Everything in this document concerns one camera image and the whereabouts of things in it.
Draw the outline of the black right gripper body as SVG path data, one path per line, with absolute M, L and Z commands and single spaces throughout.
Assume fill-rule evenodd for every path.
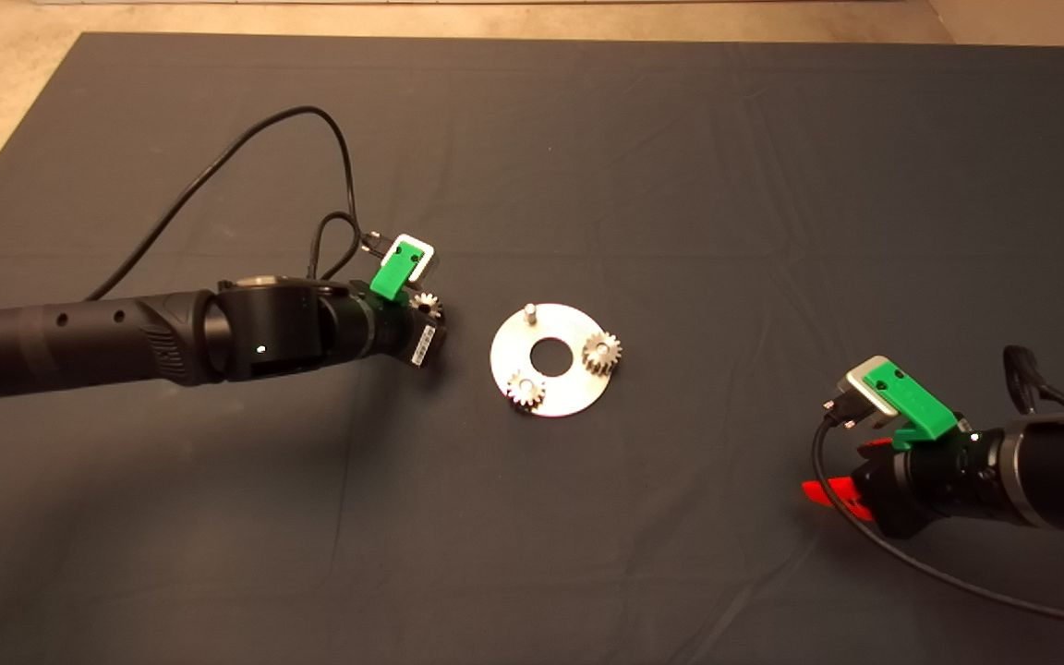
M 852 481 L 886 538 L 912 538 L 950 517 L 1002 522 L 1002 440 L 1001 432 L 953 432 L 905 451 L 860 453 Z

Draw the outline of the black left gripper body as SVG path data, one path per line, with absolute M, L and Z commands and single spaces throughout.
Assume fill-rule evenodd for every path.
M 359 322 L 354 338 L 360 358 L 396 358 L 413 368 L 429 366 L 448 335 L 446 312 L 434 294 L 388 300 L 373 294 L 353 294 Z

